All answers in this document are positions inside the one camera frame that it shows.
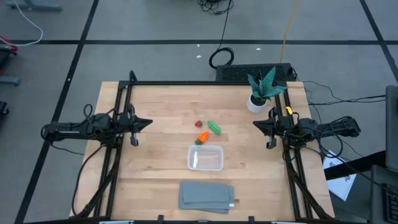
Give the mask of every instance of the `white pot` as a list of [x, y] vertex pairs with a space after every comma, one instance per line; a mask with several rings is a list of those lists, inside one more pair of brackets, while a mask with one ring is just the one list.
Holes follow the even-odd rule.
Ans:
[[264, 111], [267, 104], [268, 104], [268, 100], [261, 106], [257, 106], [255, 105], [252, 101], [251, 101], [251, 94], [249, 96], [248, 102], [246, 103], [248, 106], [249, 111], [252, 111], [253, 113], [260, 113], [261, 111]]

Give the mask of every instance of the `folded cloth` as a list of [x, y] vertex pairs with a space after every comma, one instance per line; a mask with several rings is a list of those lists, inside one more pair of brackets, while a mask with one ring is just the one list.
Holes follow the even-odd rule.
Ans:
[[234, 203], [234, 188], [226, 184], [183, 182], [180, 184], [179, 207], [228, 214]]
[[229, 187], [226, 184], [206, 182], [183, 182], [183, 201], [190, 202], [225, 202], [229, 203]]

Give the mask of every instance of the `potted plant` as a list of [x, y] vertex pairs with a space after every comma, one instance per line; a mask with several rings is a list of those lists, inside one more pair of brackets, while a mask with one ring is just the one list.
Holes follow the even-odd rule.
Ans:
[[253, 90], [247, 102], [249, 111], [260, 113], [266, 108], [267, 102], [271, 100], [271, 97], [277, 96], [287, 89], [284, 86], [272, 86], [274, 78], [275, 67], [269, 71], [263, 80], [259, 80], [259, 84], [254, 81], [253, 76], [248, 74], [248, 80]]

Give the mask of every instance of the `green toy vegetable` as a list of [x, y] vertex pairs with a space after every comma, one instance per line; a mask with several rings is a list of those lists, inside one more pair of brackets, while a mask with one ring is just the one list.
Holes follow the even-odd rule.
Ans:
[[209, 121], [207, 124], [209, 125], [210, 129], [214, 131], [214, 133], [221, 134], [221, 128], [217, 126], [216, 123]]

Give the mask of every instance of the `wooden tabletop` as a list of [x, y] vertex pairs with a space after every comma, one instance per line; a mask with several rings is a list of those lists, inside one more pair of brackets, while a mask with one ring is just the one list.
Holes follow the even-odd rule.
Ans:
[[[114, 106], [118, 83], [104, 82], [99, 93], [96, 113], [104, 113]], [[294, 112], [309, 118], [303, 84], [288, 83]], [[251, 113], [246, 102], [250, 86], [134, 86], [131, 103], [141, 118], [154, 122], [140, 134], [139, 146], [124, 138], [123, 152], [116, 187], [112, 219], [156, 220], [294, 220], [287, 171], [282, 159], [282, 144], [266, 149], [265, 137], [253, 121], [267, 119], [274, 101], [264, 112]], [[195, 122], [214, 121], [222, 129], [217, 136], [210, 131], [206, 144], [224, 149], [224, 169], [219, 172], [192, 171], [187, 168], [189, 145], [207, 125], [195, 127]], [[99, 143], [89, 141], [85, 158]], [[308, 145], [317, 149], [317, 144]], [[98, 188], [105, 150], [102, 149], [84, 168], [75, 205], [80, 211]], [[330, 195], [317, 152], [302, 149], [302, 160], [308, 189], [325, 211], [334, 216]], [[183, 180], [219, 182], [232, 185], [235, 207], [228, 215], [178, 209], [179, 183]], [[297, 188], [299, 198], [302, 195]], [[108, 192], [104, 194], [101, 213], [104, 214]], [[300, 204], [304, 217], [304, 208]]]

